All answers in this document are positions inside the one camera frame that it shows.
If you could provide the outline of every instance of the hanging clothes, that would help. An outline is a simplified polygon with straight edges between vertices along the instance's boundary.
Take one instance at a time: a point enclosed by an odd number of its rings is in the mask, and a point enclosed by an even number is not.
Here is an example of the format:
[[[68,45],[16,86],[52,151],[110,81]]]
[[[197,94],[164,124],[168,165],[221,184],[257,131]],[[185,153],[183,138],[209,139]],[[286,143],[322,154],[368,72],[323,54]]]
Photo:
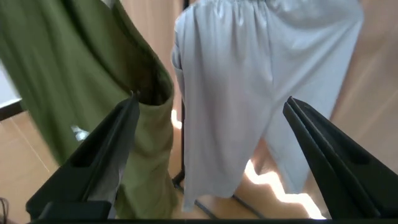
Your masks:
[[[363,22],[357,0],[201,0],[175,23],[185,103],[185,199],[230,197],[260,138],[287,187],[308,164],[282,114],[289,96],[330,117]]]
[[[133,91],[140,117],[116,201],[119,218],[170,218],[174,87],[119,1],[0,1],[0,57],[59,164]]]

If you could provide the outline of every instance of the olive green fabric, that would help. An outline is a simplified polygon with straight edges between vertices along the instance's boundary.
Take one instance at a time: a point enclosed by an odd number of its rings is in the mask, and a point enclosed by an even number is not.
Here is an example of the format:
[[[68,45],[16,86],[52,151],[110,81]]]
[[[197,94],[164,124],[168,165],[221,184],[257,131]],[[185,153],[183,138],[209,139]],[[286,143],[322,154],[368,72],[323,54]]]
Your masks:
[[[120,2],[0,0],[0,57],[59,164],[131,91],[140,102],[135,147],[116,208],[120,218],[170,218],[173,141],[169,74]]]

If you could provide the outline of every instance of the tiled floor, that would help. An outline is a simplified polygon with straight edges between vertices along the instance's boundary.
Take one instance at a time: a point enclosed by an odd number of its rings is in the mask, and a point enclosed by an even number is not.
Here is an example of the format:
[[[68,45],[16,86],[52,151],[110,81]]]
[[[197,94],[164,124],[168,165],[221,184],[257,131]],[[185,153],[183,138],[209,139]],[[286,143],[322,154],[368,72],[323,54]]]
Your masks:
[[[170,156],[169,172],[180,170],[180,130],[175,129],[174,147]],[[0,197],[10,204],[9,219],[27,223],[29,215],[25,203],[57,169],[46,144],[32,124],[28,113],[21,113],[0,122]],[[236,195],[247,201],[269,218],[319,217],[320,213],[308,195],[285,194],[278,176],[268,168],[261,176],[248,169]],[[182,194],[178,193],[180,202]],[[233,199],[202,197],[203,202],[220,218],[256,218]],[[199,208],[182,213],[181,204],[175,218],[208,218]]]

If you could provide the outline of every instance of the wire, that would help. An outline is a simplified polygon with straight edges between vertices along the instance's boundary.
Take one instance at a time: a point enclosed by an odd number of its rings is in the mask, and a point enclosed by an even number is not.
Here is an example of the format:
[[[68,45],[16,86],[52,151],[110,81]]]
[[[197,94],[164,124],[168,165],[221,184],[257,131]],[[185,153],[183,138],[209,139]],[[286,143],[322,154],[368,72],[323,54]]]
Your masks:
[[[0,197],[0,202],[2,205],[2,224],[7,224],[8,220],[8,208],[9,208],[9,203],[7,199]]]

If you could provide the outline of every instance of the clothes rack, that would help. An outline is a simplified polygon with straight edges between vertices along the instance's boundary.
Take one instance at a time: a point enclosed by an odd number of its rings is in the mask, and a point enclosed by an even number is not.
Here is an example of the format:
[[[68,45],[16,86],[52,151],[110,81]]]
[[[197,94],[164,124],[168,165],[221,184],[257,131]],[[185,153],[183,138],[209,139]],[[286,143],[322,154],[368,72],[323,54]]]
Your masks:
[[[189,0],[183,0],[183,11],[189,6]],[[173,178],[173,184],[176,189],[184,193],[184,189],[181,186],[181,182],[185,178],[185,166],[184,166],[184,121],[185,121],[185,106],[184,102],[181,100],[181,171]],[[232,198],[235,199],[238,203],[240,203],[244,208],[248,209],[250,212],[255,214],[259,218],[265,218],[260,212],[254,209],[252,206],[248,205],[244,200],[240,199],[235,194],[232,195]],[[195,201],[195,205],[200,208],[206,215],[208,215],[211,219],[218,219],[217,216],[207,209],[202,203],[199,201]]]

